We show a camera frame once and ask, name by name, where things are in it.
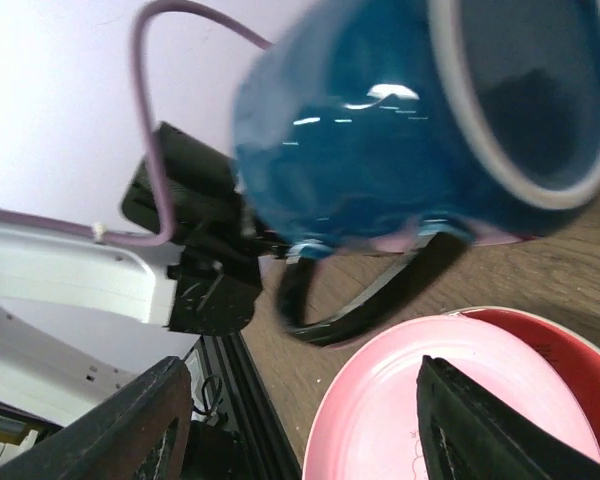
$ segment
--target pink plate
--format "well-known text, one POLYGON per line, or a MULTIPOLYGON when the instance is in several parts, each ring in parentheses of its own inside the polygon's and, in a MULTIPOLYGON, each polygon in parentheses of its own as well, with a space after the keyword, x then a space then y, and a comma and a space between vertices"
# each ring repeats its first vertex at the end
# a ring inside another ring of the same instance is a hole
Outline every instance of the pink plate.
POLYGON ((515 335, 538 352, 576 397, 600 446, 600 349, 568 328, 533 313, 506 307, 470 307, 463 315, 515 335))
POLYGON ((305 480, 426 480, 416 415, 423 355, 443 357, 556 438, 600 463, 595 435, 560 376, 514 335, 474 319, 401 323, 362 347, 311 428, 305 480))

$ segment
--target white cable tie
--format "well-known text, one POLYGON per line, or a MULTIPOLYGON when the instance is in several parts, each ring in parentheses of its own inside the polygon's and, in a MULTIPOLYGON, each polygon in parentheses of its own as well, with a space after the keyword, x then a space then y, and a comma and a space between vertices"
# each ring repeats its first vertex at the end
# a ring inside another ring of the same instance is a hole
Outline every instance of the white cable tie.
POLYGON ((98 244, 103 244, 104 234, 107 233, 107 226, 104 223, 96 222, 91 225, 91 231, 93 232, 93 241, 98 244))

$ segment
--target wooden floor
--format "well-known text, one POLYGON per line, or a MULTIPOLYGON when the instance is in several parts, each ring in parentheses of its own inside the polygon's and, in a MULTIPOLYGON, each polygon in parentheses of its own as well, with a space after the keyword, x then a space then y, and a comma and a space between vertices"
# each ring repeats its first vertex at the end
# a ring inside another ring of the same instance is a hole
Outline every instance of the wooden floor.
MULTIPOLYGON (((387 264, 386 259, 367 257, 330 261, 311 300, 313 320, 347 303, 387 264)), ((256 318, 244 337, 302 462, 327 387, 361 345, 325 350, 282 335, 272 315, 272 292, 281 267, 276 265, 267 276, 256 318)), ((553 238, 474 249, 393 323, 476 305, 537 313, 600 346, 600 199, 576 224, 553 238)))

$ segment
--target black object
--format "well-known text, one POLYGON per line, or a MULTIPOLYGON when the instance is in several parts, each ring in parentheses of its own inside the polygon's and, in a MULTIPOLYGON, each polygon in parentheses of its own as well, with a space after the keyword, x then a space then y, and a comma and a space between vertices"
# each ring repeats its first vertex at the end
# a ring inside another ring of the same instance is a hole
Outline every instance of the black object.
POLYGON ((242 336, 203 336, 194 355, 203 375, 219 377, 223 388, 210 397, 217 408, 207 424, 192 425, 182 480, 300 480, 296 456, 242 336), (210 455, 211 444, 222 454, 210 455))
MULTIPOLYGON (((180 263, 169 268, 169 277, 178 282, 169 329, 235 333, 251 321, 262 291, 258 257, 284 255, 288 246, 243 204, 228 157, 167 123, 155 134, 175 204, 172 242, 185 246, 180 263)), ((159 230, 144 165, 125 195, 122 212, 148 230, 159 230)))
POLYGON ((0 480, 179 478, 191 379, 168 357, 104 403, 0 467, 0 480))
POLYGON ((300 258, 287 265, 276 294, 276 309, 291 336, 318 346, 341 344, 364 335, 389 319, 431 285, 469 248, 448 233, 438 233, 415 253, 389 267, 335 315, 304 323, 307 297, 318 262, 300 258))
POLYGON ((446 360, 425 356, 417 383, 429 480, 600 480, 599 464, 446 360))
POLYGON ((204 423, 211 420, 218 410, 222 394, 222 385, 222 379, 218 375, 209 375, 202 382, 200 387, 202 408, 198 408, 194 403, 192 409, 195 413, 204 417, 204 423))

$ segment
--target black mug handle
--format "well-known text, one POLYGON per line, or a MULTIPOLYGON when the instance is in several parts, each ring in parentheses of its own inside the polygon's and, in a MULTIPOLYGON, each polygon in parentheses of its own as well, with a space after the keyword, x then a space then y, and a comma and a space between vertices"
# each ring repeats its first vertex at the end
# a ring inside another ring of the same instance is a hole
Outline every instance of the black mug handle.
POLYGON ((435 234, 421 249, 405 254, 339 312, 305 324, 307 297, 319 261, 300 257, 288 264, 276 293, 275 308, 292 337, 320 347, 350 342, 376 329, 453 265, 470 243, 447 232, 435 234))

